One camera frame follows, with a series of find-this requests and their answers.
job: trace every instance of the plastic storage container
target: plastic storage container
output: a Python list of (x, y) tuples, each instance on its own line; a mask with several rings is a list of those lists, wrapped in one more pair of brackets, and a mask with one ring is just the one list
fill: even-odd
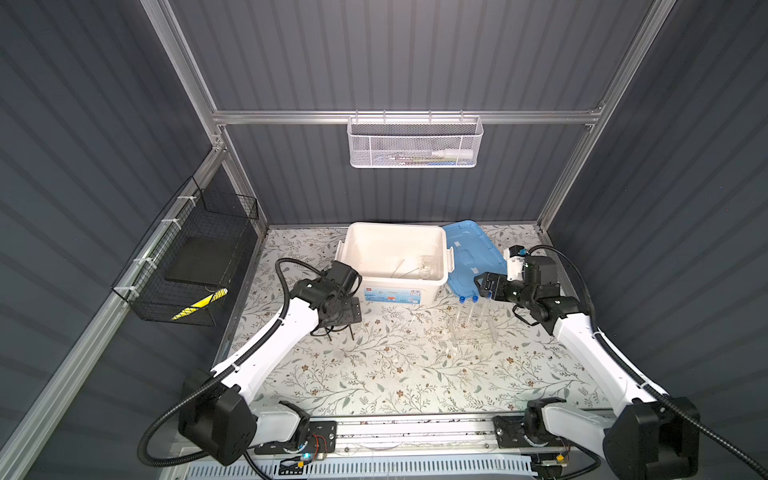
[(445, 230), (424, 225), (353, 223), (336, 260), (362, 275), (361, 301), (431, 306), (453, 271)]

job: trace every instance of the black cable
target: black cable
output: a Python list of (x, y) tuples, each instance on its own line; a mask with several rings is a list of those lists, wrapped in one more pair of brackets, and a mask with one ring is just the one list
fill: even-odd
[(514, 315), (516, 319), (520, 320), (521, 322), (523, 322), (525, 325), (528, 325), (528, 326), (538, 325), (538, 322), (530, 323), (529, 321), (524, 319), (522, 316), (520, 316), (520, 314), (518, 314), (518, 308), (520, 308), (519, 303), (516, 303), (515, 306), (512, 307), (512, 315)]
[(139, 444), (136, 451), (136, 455), (139, 458), (139, 461), (141, 463), (150, 467), (172, 467), (172, 466), (181, 465), (187, 462), (193, 462), (195, 460), (199, 460), (200, 458), (208, 456), (206, 452), (200, 451), (200, 452), (190, 453), (189, 455), (183, 455), (181, 457), (158, 458), (150, 455), (147, 448), (149, 446), (149, 441), (152, 439), (152, 435), (154, 435), (155, 432), (165, 422), (167, 422), (170, 417), (172, 417), (175, 413), (177, 413), (187, 404), (195, 400), (197, 397), (203, 395), (204, 393), (209, 392), (211, 389), (219, 385), (222, 382), (222, 380), (224, 380), (228, 375), (230, 375), (232, 372), (235, 371), (236, 367), (242, 365), (243, 362), (245, 362), (259, 348), (261, 348), (261, 346), (272, 335), (274, 335), (277, 329), (280, 328), (281, 325), (283, 325), (283, 319), (285, 319), (286, 315), (288, 314), (288, 306), (290, 304), (290, 291), (288, 290), (288, 283), (286, 282), (286, 279), (283, 276), (283, 271), (280, 269), (280, 265), (286, 262), (295, 263), (297, 265), (300, 265), (312, 270), (314, 273), (317, 273), (320, 276), (324, 276), (323, 273), (320, 272), (317, 268), (315, 268), (312, 265), (309, 265), (308, 263), (304, 263), (301, 260), (295, 260), (293, 258), (280, 258), (275, 262), (275, 271), (277, 272), (278, 279), (280, 279), (280, 286), (283, 288), (283, 309), (280, 311), (280, 315), (278, 316), (277, 320), (275, 320), (275, 323), (272, 324), (272, 326), (267, 330), (267, 332), (264, 333), (264, 335), (260, 339), (258, 339), (256, 343), (254, 343), (242, 356), (238, 357), (232, 362), (233, 365), (228, 366), (216, 377), (209, 379), (202, 386), (200, 386), (199, 389), (195, 390), (190, 395), (180, 400), (176, 405), (170, 407), (165, 413), (157, 417), (157, 419), (154, 422), (152, 422), (149, 425), (149, 427), (147, 427), (147, 430), (139, 439)]
[(136, 454), (139, 458), (139, 461), (147, 466), (150, 467), (172, 467), (175, 465), (181, 465), (183, 463), (187, 462), (193, 462), (194, 460), (198, 460), (203, 457), (207, 457), (208, 454), (204, 451), (190, 453), (189, 455), (183, 455), (181, 457), (169, 457), (169, 458), (158, 458), (154, 457), (149, 454), (147, 451), (147, 447), (149, 446), (149, 441), (152, 438), (152, 435), (155, 434), (155, 432), (160, 429), (160, 427), (168, 421), (168, 419), (176, 412), (181, 410), (183, 407), (185, 407), (188, 403), (195, 400), (197, 397), (202, 396), (204, 393), (209, 392), (214, 387), (218, 386), (222, 380), (224, 380), (228, 375), (230, 375), (232, 372), (235, 371), (235, 368), (242, 365), (243, 362), (245, 362), (250, 356), (252, 356), (261, 346), (277, 331), (277, 329), (283, 324), (283, 321), (280, 319), (275, 320), (275, 323), (272, 324), (272, 326), (267, 330), (264, 335), (260, 339), (256, 341), (246, 352), (235, 359), (232, 362), (232, 365), (228, 366), (226, 369), (222, 370), (222, 372), (213, 377), (212, 379), (209, 379), (207, 382), (205, 382), (200, 388), (180, 400), (176, 405), (170, 407), (163, 415), (160, 415), (157, 417), (157, 419), (152, 422), (149, 427), (147, 427), (147, 430), (144, 432), (144, 434), (139, 439), (139, 445), (137, 447)]
[(319, 276), (325, 276), (325, 273), (321, 272), (317, 268), (315, 268), (312, 265), (309, 265), (306, 262), (303, 262), (301, 260), (296, 260), (295, 258), (288, 258), (283, 257), (277, 259), (275, 262), (275, 272), (277, 273), (277, 279), (280, 281), (280, 286), (283, 288), (283, 309), (280, 311), (279, 318), (285, 319), (286, 315), (288, 315), (288, 304), (290, 303), (290, 291), (288, 290), (288, 282), (286, 282), (286, 277), (283, 276), (283, 271), (280, 269), (280, 266), (283, 263), (295, 263), (296, 265), (303, 266), (304, 268), (308, 268), (312, 270), (314, 273), (317, 273)]
[(597, 453), (585, 449), (578, 443), (571, 442), (571, 446), (574, 446), (577, 449), (584, 452), (586, 455), (589, 455), (589, 457), (592, 458), (593, 462), (587, 465), (586, 467), (577, 470), (576, 472), (571, 472), (565, 475), (561, 475), (557, 477), (556, 480), (571, 480), (572, 478), (581, 477), (582, 475), (586, 475), (589, 472), (593, 472), (594, 470), (597, 470), (598, 468), (600, 468), (600, 465), (602, 465), (603, 463), (602, 460), (600, 460), (600, 456)]
[(248, 462), (248, 465), (250, 465), (253, 471), (256, 472), (256, 475), (258, 475), (259, 478), (261, 478), (262, 480), (272, 480), (271, 478), (266, 476), (266, 473), (261, 471), (261, 468), (259, 468), (256, 465), (256, 463), (253, 461), (253, 458), (251, 458), (250, 453), (248, 453), (247, 450), (243, 453), (243, 458), (245, 459), (246, 462)]
[(594, 312), (594, 304), (592, 303), (592, 298), (589, 295), (589, 290), (587, 290), (587, 282), (584, 280), (584, 275), (581, 274), (581, 271), (576, 267), (576, 265), (565, 256), (564, 253), (562, 253), (560, 250), (551, 247), (549, 245), (537, 245), (530, 250), (528, 250), (529, 253), (534, 253), (536, 250), (550, 250), (552, 252), (555, 252), (557, 255), (562, 257), (563, 260), (568, 262), (568, 265), (571, 266), (572, 269), (574, 269), (574, 272), (576, 273), (576, 277), (579, 280), (579, 283), (581, 283), (581, 288), (584, 291), (584, 302), (587, 304), (587, 308), (589, 309), (589, 316), (590, 316), (590, 323), (593, 333), (598, 333), (598, 335), (594, 335), (594, 339), (598, 341), (598, 344), (600, 344), (600, 347), (602, 347), (603, 350), (608, 354), (608, 356), (611, 357), (614, 362), (616, 362), (617, 365), (621, 367), (622, 370), (624, 370), (639, 386), (642, 385), (642, 389), (648, 392), (650, 396), (654, 397), (661, 405), (668, 408), (672, 412), (674, 412), (677, 416), (685, 420), (686, 422), (689, 422), (691, 425), (696, 427), (699, 432), (703, 433), (705, 436), (709, 437), (711, 440), (713, 440), (715, 443), (726, 449), (728, 452), (730, 452), (732, 455), (734, 455), (736, 458), (744, 462), (747, 466), (749, 466), (752, 470), (754, 470), (758, 475), (760, 475), (762, 478), (768, 480), (768, 469), (763, 467), (757, 460), (752, 458), (749, 454), (747, 454), (744, 450), (740, 449), (739, 447), (735, 446), (733, 443), (726, 440), (723, 436), (717, 434), (714, 430), (708, 428), (703, 423), (699, 422), (698, 420), (692, 418), (687, 413), (683, 412), (678, 408), (675, 404), (669, 401), (669, 399), (658, 392), (654, 387), (647, 384), (647, 381), (644, 377), (642, 377), (640, 374), (635, 372), (633, 368), (631, 368), (611, 347), (608, 342), (604, 338), (604, 334), (600, 329), (598, 329), (598, 322), (596, 320), (595, 312)]
[[(357, 287), (355, 287), (355, 289), (352, 291), (352, 293), (349, 294), (349, 296), (355, 296), (355, 293), (357, 293), (357, 290), (360, 289), (360, 285), (362, 285), (362, 275), (360, 275), (358, 273), (357, 274)], [(320, 333), (319, 335), (315, 334), (315, 332), (317, 332), (319, 329), (325, 329), (326, 332), (325, 333)], [(345, 326), (343, 326), (342, 328), (340, 328), (338, 330), (333, 328), (332, 326), (331, 327), (328, 327), (328, 326), (318, 326), (317, 328), (315, 328), (313, 331), (310, 332), (310, 336), (315, 336), (315, 337), (317, 337), (317, 336), (327, 336), (328, 337), (328, 341), (330, 341), (331, 333), (343, 332), (346, 329), (350, 329), (351, 330), (352, 326), (351, 325), (345, 325)]]

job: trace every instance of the black wire basket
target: black wire basket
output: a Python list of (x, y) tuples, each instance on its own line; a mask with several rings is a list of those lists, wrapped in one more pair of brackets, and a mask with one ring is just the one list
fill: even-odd
[[(199, 189), (149, 253), (134, 251), (112, 290), (142, 319), (214, 326), (227, 321), (235, 272), (256, 246), (257, 200)], [(139, 263), (129, 284), (119, 283)]]

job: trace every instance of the wire mesh basket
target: wire mesh basket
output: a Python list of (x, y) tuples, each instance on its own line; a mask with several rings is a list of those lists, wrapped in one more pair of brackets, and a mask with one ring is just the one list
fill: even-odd
[(357, 168), (445, 168), (477, 164), (482, 122), (457, 121), (372, 123), (350, 117), (349, 162)]
[(257, 200), (215, 190), (188, 197), (149, 253), (126, 263), (118, 279), (134, 263), (129, 284), (112, 286), (142, 319), (213, 326), (227, 320), (227, 300), (241, 260), (256, 246)]

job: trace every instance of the blue lid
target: blue lid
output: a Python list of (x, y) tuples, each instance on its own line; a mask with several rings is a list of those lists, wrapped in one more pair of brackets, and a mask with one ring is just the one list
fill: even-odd
[(472, 220), (443, 227), (448, 248), (453, 247), (454, 270), (448, 286), (456, 296), (479, 295), (475, 277), (485, 272), (507, 274), (507, 262), (482, 228)]

